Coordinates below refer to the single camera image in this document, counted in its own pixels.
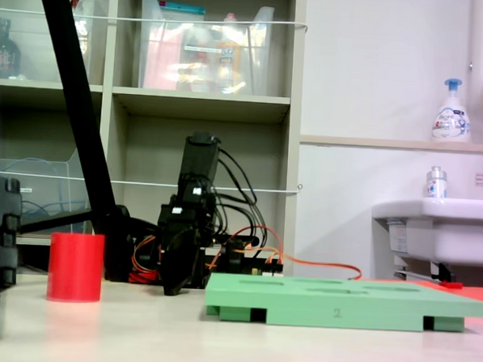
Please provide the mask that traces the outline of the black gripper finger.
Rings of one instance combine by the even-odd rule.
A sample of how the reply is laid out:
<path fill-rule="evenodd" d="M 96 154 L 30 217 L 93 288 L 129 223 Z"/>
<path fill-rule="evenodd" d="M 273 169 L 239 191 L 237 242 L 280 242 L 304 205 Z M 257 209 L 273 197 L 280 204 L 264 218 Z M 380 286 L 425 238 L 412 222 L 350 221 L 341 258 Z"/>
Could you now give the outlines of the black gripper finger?
<path fill-rule="evenodd" d="M 165 296 L 177 295 L 191 279 L 199 254 L 199 236 L 193 228 L 163 234 L 161 280 Z"/>
<path fill-rule="evenodd" d="M 203 289 L 205 287 L 205 248 L 197 250 L 193 263 L 193 272 L 187 282 L 187 288 Z"/>

